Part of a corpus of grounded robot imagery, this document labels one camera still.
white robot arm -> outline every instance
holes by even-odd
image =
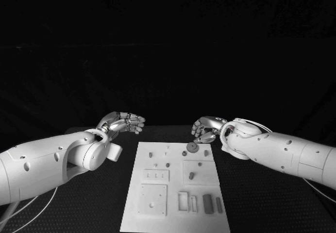
[[[117,161],[119,132],[143,131],[145,118],[110,113],[96,129],[26,142],[0,153],[0,205],[34,198],[94,171],[106,158]]]
[[[228,122],[220,117],[205,116],[195,122],[192,134],[196,136],[195,143],[209,143],[220,135],[222,150],[233,156],[251,159],[269,168],[336,190],[336,149],[264,129],[267,133],[240,118]]]

table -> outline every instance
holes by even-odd
[[[74,133],[94,127],[68,129]],[[145,126],[145,131],[120,133],[123,147],[117,162],[106,160],[96,171],[78,175],[58,188],[42,215],[21,233],[117,233],[124,212],[139,142],[189,143],[192,126]],[[302,178],[271,170],[251,160],[240,160],[211,143],[221,191],[233,233],[331,233],[336,223]],[[54,190],[9,220],[10,233],[38,215]],[[21,209],[31,200],[21,202]]]

robotic hand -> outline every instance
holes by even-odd
[[[274,133],[254,121],[204,116],[194,124],[195,143],[211,143],[217,135],[222,151],[240,159],[293,176],[309,179],[336,190],[336,148],[303,138]]]
[[[139,134],[145,118],[110,113],[96,129],[26,142],[0,153],[0,205],[36,197],[77,175],[94,171],[123,148],[113,143],[120,132]]]

white board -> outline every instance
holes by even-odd
[[[123,215],[123,221],[120,227],[121,232],[230,233],[230,224],[225,213],[225,203],[222,200],[222,193],[220,188],[217,166],[214,163],[211,144],[198,144],[199,151],[196,153],[188,152],[188,155],[183,156],[182,152],[188,151],[186,145],[188,145],[186,143],[159,143],[159,142],[139,143],[133,174],[132,174],[132,182],[130,182],[127,201],[124,207],[124,215]],[[194,184],[185,183],[183,161],[196,161],[195,162],[196,164],[201,162],[202,166],[204,164],[208,164],[204,167],[201,166],[199,170],[195,170],[196,172],[194,179],[196,182]],[[191,171],[189,168],[192,170],[198,169],[198,167],[194,167],[195,166],[194,162],[185,162],[185,163],[192,164],[192,166],[186,167],[185,169],[186,172]],[[196,177],[201,178],[201,174],[208,174],[207,168],[211,169],[211,171],[208,170],[208,172],[209,174],[212,174],[212,176],[204,176],[204,178],[198,180]],[[143,184],[145,186],[156,185],[153,196],[149,196],[146,199],[142,199],[143,194],[152,192],[145,193]],[[160,195],[158,196],[160,192],[159,191],[160,186],[168,187],[166,201]],[[188,211],[179,211],[179,198],[182,198],[179,193],[188,194],[188,205],[189,205]],[[205,214],[204,198],[202,198],[205,194],[212,195],[215,213],[211,215]],[[217,197],[221,198],[221,202],[224,204],[222,214],[218,212],[217,209]],[[140,209],[147,211],[147,213],[146,214],[139,213]]]

black tablecloth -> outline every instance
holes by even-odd
[[[67,133],[90,127],[68,129]],[[49,207],[22,233],[120,232],[139,142],[189,143],[191,126],[146,126],[120,133],[114,143],[123,152],[96,171],[78,175],[58,188]],[[335,233],[336,223],[302,178],[280,173],[251,160],[240,160],[212,143],[222,198],[233,233]],[[51,190],[8,222],[3,233],[22,227],[44,209]],[[21,209],[31,200],[21,202]]]

